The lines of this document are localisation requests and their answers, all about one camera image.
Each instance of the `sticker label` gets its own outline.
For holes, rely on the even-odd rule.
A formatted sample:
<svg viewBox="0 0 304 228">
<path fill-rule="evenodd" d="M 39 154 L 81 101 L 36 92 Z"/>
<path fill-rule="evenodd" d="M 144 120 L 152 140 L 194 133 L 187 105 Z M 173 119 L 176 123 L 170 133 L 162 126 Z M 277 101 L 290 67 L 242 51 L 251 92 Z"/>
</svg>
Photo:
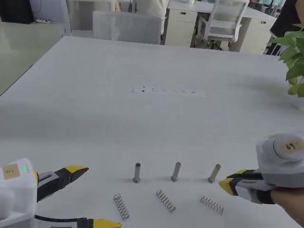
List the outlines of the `sticker label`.
<svg viewBox="0 0 304 228">
<path fill-rule="evenodd" d="M 17 164 L 3 166 L 2 170 L 5 180 L 9 180 L 20 176 L 19 167 Z"/>
<path fill-rule="evenodd" d="M 294 153 L 296 151 L 301 151 L 304 148 L 302 141 L 299 139 L 293 139 L 287 143 L 282 144 L 281 147 L 286 153 Z"/>
</svg>

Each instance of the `metal pin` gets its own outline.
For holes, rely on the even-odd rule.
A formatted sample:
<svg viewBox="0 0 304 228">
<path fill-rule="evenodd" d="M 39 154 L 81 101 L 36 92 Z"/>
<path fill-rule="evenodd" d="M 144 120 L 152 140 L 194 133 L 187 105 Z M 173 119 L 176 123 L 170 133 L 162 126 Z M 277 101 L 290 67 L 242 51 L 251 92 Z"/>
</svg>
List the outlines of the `metal pin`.
<svg viewBox="0 0 304 228">
<path fill-rule="evenodd" d="M 134 174 L 134 178 L 133 178 L 133 182 L 134 183 L 139 183 L 141 181 L 141 179 L 139 178 L 139 172 L 141 170 L 141 164 L 140 163 L 136 163 L 135 164 L 135 174 Z"/>
<path fill-rule="evenodd" d="M 181 163 L 177 162 L 175 164 L 173 175 L 171 176 L 171 181 L 177 182 L 177 178 L 178 178 L 178 175 L 179 175 L 180 168 L 181 168 Z"/>
<path fill-rule="evenodd" d="M 217 174 L 219 173 L 220 168 L 221 168 L 221 165 L 220 165 L 220 164 L 216 164 L 216 165 L 215 165 L 214 170 L 213 170 L 212 173 L 211 173 L 211 176 L 208 177 L 208 182 L 209 182 L 210 184 L 214 183 L 214 180 L 215 180 Z"/>
</svg>

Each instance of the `human hand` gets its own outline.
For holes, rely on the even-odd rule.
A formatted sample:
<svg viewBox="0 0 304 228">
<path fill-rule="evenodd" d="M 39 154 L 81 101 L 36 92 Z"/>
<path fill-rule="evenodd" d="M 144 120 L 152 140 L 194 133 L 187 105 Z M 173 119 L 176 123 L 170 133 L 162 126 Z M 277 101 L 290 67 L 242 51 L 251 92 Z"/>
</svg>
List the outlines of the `human hand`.
<svg viewBox="0 0 304 228">
<path fill-rule="evenodd" d="M 304 189 L 277 189 L 271 192 L 274 203 L 304 228 Z"/>
</svg>

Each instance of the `floor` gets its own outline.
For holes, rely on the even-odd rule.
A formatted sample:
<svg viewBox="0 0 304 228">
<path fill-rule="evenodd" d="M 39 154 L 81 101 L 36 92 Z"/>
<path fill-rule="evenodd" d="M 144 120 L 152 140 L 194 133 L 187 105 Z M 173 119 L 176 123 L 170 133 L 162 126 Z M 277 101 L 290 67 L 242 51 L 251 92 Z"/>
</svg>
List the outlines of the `floor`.
<svg viewBox="0 0 304 228">
<path fill-rule="evenodd" d="M 56 24 L 0 21 L 0 95 L 61 38 Z"/>
</svg>

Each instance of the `desk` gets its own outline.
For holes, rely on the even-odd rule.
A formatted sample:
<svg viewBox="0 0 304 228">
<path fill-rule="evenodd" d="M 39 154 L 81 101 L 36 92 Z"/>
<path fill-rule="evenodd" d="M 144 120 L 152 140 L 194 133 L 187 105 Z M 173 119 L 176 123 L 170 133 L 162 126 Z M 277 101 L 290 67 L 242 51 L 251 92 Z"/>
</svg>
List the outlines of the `desk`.
<svg viewBox="0 0 304 228">
<path fill-rule="evenodd" d="M 270 56 L 64 37 L 0 97 L 1 164 L 28 157 L 38 172 L 90 167 L 40 202 L 41 216 L 121 221 L 113 203 L 120 193 L 130 212 L 123 228 L 298 228 L 279 206 L 206 182 L 216 163 L 216 181 L 256 169 L 257 141 L 304 128 L 285 97 L 286 72 Z M 203 90 L 206 98 L 131 92 L 142 84 Z M 175 203 L 172 214 L 156 198 L 159 188 Z M 202 194 L 225 207 L 223 216 L 199 202 Z"/>
<path fill-rule="evenodd" d="M 170 13 L 165 44 L 189 47 L 198 12 L 211 13 L 213 4 L 198 1 L 186 4 L 172 0 L 168 8 Z M 241 21 L 238 41 L 232 43 L 230 50 L 263 54 L 271 37 L 269 30 L 275 20 L 274 17 L 248 7 Z"/>
</svg>

